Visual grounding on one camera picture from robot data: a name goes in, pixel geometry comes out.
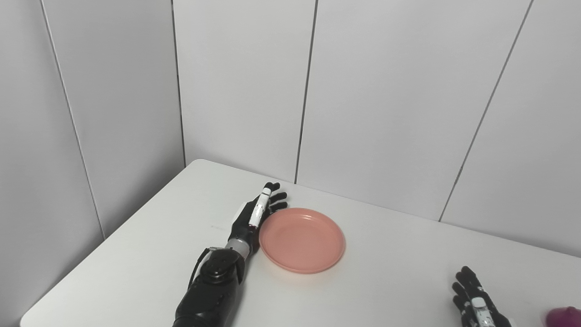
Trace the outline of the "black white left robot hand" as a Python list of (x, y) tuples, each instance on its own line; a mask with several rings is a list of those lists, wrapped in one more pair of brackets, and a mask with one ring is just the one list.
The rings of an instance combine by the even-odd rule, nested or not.
[(255, 254), (259, 249), (259, 233), (263, 223), (272, 215), (288, 207), (288, 194), (279, 191), (280, 183), (268, 182), (263, 192), (252, 201), (245, 203), (243, 209), (232, 224), (228, 239), (239, 239), (250, 247), (250, 253)]

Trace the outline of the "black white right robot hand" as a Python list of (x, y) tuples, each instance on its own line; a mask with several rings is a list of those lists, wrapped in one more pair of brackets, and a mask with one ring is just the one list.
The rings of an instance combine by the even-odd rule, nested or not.
[(463, 266), (452, 284), (453, 303), (461, 315), (463, 327), (511, 327), (508, 318), (500, 314), (472, 269)]

